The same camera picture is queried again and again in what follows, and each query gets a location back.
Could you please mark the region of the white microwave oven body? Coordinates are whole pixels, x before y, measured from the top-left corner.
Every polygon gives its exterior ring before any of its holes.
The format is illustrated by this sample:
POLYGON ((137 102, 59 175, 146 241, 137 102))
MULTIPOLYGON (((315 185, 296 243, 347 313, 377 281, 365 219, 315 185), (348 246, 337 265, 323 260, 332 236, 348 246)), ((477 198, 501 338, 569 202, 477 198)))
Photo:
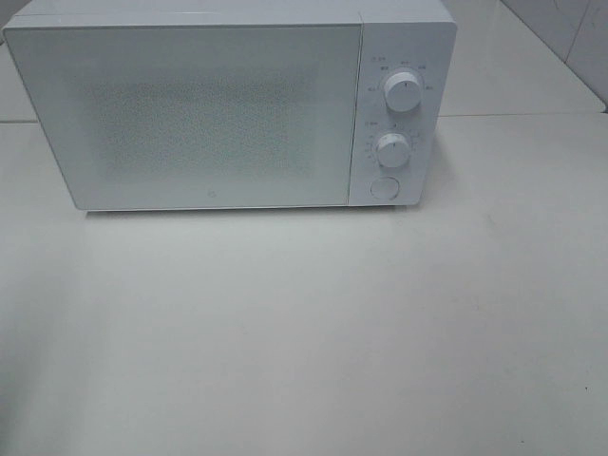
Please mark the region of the white microwave oven body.
POLYGON ((439 1, 32 1, 9 19, 2 35, 11 57, 6 38, 10 29, 340 25, 361 28, 348 198, 342 205, 292 207, 414 205, 422 196, 457 34, 454 19, 439 1), (382 91, 386 78, 399 68, 414 70, 423 82, 422 102, 406 113, 389 110, 382 91), (410 140, 412 152, 405 166, 379 164, 374 147, 388 133, 410 140), (382 177, 399 181, 395 199, 371 194, 371 184, 382 177))

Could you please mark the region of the white round knob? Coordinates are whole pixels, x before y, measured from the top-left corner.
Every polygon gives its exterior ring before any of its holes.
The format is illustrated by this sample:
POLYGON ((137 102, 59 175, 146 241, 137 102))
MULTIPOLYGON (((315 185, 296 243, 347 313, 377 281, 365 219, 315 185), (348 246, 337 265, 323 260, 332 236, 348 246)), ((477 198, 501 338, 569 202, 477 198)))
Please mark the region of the white round knob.
POLYGON ((375 144, 379 164, 386 168, 400 168, 409 162, 412 152, 410 140, 399 133, 381 136, 375 144))
POLYGON ((386 78, 382 91, 389 110, 406 113, 422 102, 423 82, 414 70, 399 68, 386 78))

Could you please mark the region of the white microwave door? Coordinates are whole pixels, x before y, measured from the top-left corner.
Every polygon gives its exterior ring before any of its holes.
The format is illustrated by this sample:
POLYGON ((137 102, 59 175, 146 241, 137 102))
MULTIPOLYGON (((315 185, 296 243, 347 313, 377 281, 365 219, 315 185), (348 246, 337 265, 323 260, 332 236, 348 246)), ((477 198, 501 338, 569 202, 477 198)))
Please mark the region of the white microwave door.
POLYGON ((76 207, 342 205, 361 28, 10 29, 76 207))

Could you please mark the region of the white round door button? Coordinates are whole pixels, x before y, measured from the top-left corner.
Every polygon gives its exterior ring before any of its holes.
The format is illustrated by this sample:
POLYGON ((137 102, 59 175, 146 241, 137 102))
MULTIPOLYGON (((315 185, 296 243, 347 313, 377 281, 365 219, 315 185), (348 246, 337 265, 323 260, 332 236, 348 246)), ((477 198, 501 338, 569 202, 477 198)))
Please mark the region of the white round door button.
POLYGON ((393 177, 382 177, 370 186, 370 193, 378 200, 394 200, 400 192, 400 183, 393 177))

